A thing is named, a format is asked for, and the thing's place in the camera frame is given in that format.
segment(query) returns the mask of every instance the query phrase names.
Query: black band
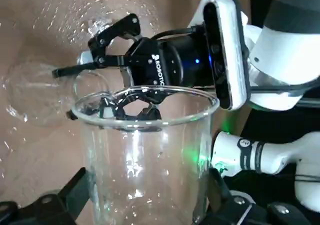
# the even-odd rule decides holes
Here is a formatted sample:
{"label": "black band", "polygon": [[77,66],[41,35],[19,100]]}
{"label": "black band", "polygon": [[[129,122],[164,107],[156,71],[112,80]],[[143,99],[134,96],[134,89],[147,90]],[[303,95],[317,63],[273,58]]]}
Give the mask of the black band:
{"label": "black band", "polygon": [[284,33],[320,34],[320,0],[274,0],[264,25]]}
{"label": "black band", "polygon": [[251,159],[251,151],[252,151],[253,142],[240,138],[237,146],[241,150],[240,154],[240,166],[242,170],[251,170],[250,159]]}
{"label": "black band", "polygon": [[254,168],[258,174],[262,174],[261,171],[261,156],[262,150],[264,149],[265,142],[259,141],[256,145],[255,156],[254,156]]}

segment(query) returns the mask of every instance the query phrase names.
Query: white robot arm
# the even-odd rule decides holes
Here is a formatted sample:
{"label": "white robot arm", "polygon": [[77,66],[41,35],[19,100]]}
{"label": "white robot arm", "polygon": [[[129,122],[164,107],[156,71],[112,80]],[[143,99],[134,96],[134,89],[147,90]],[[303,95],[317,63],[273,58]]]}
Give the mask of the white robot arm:
{"label": "white robot arm", "polygon": [[[204,7],[214,1],[201,0],[189,26],[203,23]],[[263,28],[248,25],[248,17],[241,13],[245,43],[250,51],[251,86],[301,85],[319,78],[320,29],[317,24],[320,10],[317,10],[317,3],[318,0],[274,0]],[[230,16],[224,17],[229,19],[229,24],[235,24]],[[241,84],[239,80],[228,82],[230,87],[233,83]],[[304,92],[252,93],[250,101],[268,110],[286,111],[296,105]]]}
{"label": "white robot arm", "polygon": [[296,164],[295,195],[302,205],[320,213],[320,132],[311,132],[285,144],[251,141],[220,132],[213,142],[212,166],[222,176],[233,177],[240,171],[276,175],[289,163]]}

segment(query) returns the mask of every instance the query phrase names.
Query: glass rim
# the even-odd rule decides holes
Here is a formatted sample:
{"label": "glass rim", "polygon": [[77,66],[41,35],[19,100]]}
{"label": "glass rim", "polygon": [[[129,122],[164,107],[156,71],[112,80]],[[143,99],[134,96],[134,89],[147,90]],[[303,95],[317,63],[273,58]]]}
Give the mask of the glass rim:
{"label": "glass rim", "polygon": [[[199,95],[201,97],[207,98],[211,106],[201,112],[194,113],[191,115],[182,116],[179,118],[173,118],[173,119],[158,119],[158,120],[140,120],[140,121],[133,121],[133,120],[116,120],[111,117],[92,117],[89,115],[84,114],[83,112],[79,111],[77,107],[80,104],[83,104],[86,100],[92,97],[99,97],[99,96],[119,96],[122,94],[125,94],[128,92],[128,90],[143,90],[143,89],[152,89],[155,91],[163,91],[163,90],[170,90],[172,92],[183,92],[190,95]],[[74,115],[78,117],[79,120],[84,121],[86,124],[95,125],[95,126],[102,126],[102,127],[110,127],[110,128],[150,128],[150,127],[170,127],[180,124],[186,124],[189,122],[195,122],[198,120],[201,120],[205,117],[208,117],[212,115],[220,106],[219,100],[210,93],[206,91],[202,91],[195,88],[190,87],[181,87],[181,86],[156,86],[156,85],[148,85],[148,86],[131,86],[128,88],[124,88],[120,91],[117,91],[115,93],[111,92],[95,92],[88,94],[82,98],[80,98],[73,106],[72,106],[72,112]]]}

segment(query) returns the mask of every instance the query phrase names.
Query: glass beaker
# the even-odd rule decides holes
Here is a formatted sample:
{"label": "glass beaker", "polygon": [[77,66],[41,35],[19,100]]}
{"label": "glass beaker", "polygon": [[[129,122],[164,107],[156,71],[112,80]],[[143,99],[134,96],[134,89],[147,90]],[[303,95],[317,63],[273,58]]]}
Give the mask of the glass beaker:
{"label": "glass beaker", "polygon": [[95,224],[191,225],[207,209],[219,100],[186,87],[139,86],[80,99]]}

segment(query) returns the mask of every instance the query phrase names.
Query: metal bolt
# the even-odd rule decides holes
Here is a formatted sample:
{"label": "metal bolt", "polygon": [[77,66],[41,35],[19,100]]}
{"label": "metal bolt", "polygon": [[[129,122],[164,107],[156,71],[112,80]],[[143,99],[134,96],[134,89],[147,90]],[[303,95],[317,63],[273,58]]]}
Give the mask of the metal bolt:
{"label": "metal bolt", "polygon": [[9,208],[8,205],[0,205],[0,212],[4,212],[5,210],[7,210]]}
{"label": "metal bolt", "polygon": [[288,214],[289,213],[289,210],[288,208],[286,208],[285,206],[282,206],[282,205],[275,205],[274,206],[275,209],[277,209],[277,211],[281,214]]}
{"label": "metal bolt", "polygon": [[103,57],[99,57],[99,59],[98,59],[98,62],[99,62],[99,63],[101,63],[101,64],[102,64],[104,61],[105,61],[105,60],[104,60],[104,58],[103,58]]}
{"label": "metal bolt", "polygon": [[42,202],[43,204],[50,203],[51,201],[52,201],[52,198],[49,197],[49,196],[46,196],[46,197],[44,197],[44,198],[41,200],[41,202]]}
{"label": "metal bolt", "polygon": [[235,201],[236,204],[239,204],[239,205],[243,205],[243,204],[246,203],[246,201],[245,201],[242,197],[240,197],[240,196],[236,196],[236,197],[234,198],[234,201]]}
{"label": "metal bolt", "polygon": [[100,44],[101,44],[101,45],[104,45],[105,43],[106,43],[106,40],[104,40],[103,38],[100,39]]}

